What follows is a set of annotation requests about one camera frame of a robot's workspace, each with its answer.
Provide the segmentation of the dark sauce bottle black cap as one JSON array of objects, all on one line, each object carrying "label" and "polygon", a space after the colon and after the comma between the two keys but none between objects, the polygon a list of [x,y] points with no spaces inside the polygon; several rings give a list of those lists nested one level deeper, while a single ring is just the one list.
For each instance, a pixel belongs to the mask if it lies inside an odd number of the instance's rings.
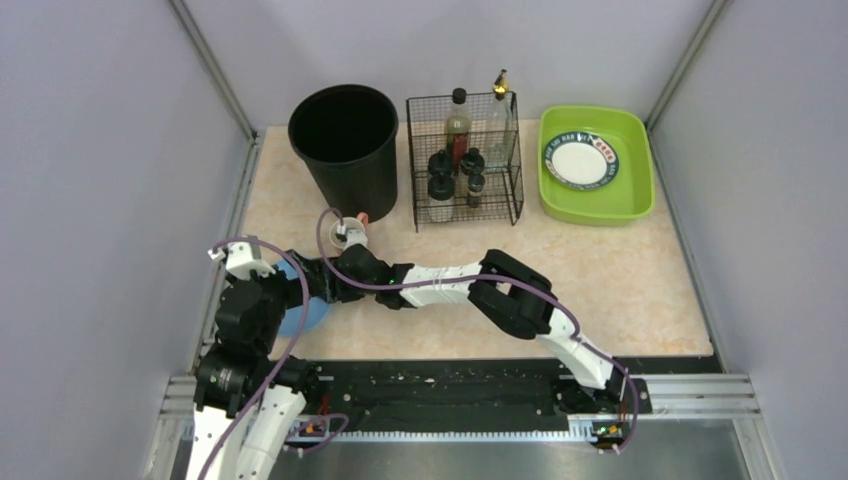
[{"label": "dark sauce bottle black cap", "polygon": [[460,170],[463,157],[469,150],[472,120],[467,110],[467,91],[455,88],[451,94],[451,110],[445,121],[446,151],[450,154],[454,171]]}]

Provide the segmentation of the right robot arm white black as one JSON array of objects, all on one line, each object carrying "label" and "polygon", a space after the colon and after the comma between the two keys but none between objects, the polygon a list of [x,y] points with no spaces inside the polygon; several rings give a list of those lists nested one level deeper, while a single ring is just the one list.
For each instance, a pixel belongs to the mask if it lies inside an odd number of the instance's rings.
[{"label": "right robot arm white black", "polygon": [[451,267],[388,264],[362,245],[337,257],[288,254],[312,298],[334,304],[371,297],[391,310],[473,306],[506,335],[546,348],[590,401],[615,403],[619,415],[640,412],[640,394],[629,371],[584,336],[548,278],[504,251],[490,249],[477,262]]}]

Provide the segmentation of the small dark spice jar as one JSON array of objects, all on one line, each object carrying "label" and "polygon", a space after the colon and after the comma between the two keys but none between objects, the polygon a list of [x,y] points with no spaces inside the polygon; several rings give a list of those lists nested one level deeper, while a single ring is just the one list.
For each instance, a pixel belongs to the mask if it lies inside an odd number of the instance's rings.
[{"label": "small dark spice jar", "polygon": [[472,173],[468,176],[466,204],[469,208],[480,206],[485,183],[486,179],[482,173]]}]

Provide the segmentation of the white plate with blue rim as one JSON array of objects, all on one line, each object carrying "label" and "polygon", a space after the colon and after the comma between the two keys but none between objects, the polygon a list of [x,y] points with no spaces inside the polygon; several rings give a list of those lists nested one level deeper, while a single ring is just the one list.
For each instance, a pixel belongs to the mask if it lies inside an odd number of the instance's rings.
[{"label": "white plate with blue rim", "polygon": [[542,149],[547,172],[560,184],[577,191],[594,191],[618,175],[617,151],[603,137],[586,131],[556,135]]}]

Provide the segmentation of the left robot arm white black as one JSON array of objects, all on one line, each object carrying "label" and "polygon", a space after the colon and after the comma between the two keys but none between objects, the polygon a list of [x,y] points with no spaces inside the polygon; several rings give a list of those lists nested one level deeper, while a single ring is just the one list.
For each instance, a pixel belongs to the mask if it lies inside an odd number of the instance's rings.
[{"label": "left robot arm white black", "polygon": [[221,294],[215,341],[195,373],[189,479],[266,479],[318,387],[317,367],[269,359],[286,311],[303,305],[299,281],[235,277]]}]

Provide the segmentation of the clear glass bottle gold cap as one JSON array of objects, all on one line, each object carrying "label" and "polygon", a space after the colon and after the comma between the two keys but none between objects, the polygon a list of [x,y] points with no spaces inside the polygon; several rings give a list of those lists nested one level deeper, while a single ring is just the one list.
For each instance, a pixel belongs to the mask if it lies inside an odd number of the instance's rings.
[{"label": "clear glass bottle gold cap", "polygon": [[502,69],[492,85],[493,98],[486,117],[486,161],[491,169],[504,168],[510,160],[515,134],[513,92]]}]

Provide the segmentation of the spice jar black lid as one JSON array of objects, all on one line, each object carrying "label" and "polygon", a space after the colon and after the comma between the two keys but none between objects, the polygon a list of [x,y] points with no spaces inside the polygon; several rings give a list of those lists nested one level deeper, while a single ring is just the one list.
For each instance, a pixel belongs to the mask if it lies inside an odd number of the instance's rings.
[{"label": "spice jar black lid", "polygon": [[470,147],[460,160],[460,171],[466,175],[481,174],[485,169],[485,159],[480,150]]},{"label": "spice jar black lid", "polygon": [[455,181],[450,175],[434,175],[428,181],[428,212],[433,222],[447,222],[453,218]]},{"label": "spice jar black lid", "polygon": [[452,156],[444,149],[437,151],[428,159],[427,170],[430,176],[452,176],[454,174],[454,161]]}]

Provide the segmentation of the pink ceramic mug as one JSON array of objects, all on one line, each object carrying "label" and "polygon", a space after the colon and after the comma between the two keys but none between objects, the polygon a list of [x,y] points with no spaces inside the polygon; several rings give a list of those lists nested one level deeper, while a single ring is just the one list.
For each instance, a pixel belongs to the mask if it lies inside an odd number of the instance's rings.
[{"label": "pink ceramic mug", "polygon": [[337,219],[332,224],[332,226],[329,230],[329,233],[328,233],[328,238],[329,238],[331,245],[333,247],[335,247],[336,249],[338,249],[338,248],[337,248],[337,243],[336,243],[336,239],[335,239],[334,234],[336,233],[336,230],[339,226],[345,226],[345,225],[356,226],[358,228],[362,228],[362,229],[365,230],[365,233],[367,235],[366,227],[368,225],[368,216],[364,212],[361,212],[356,217],[343,217],[341,220]]}]

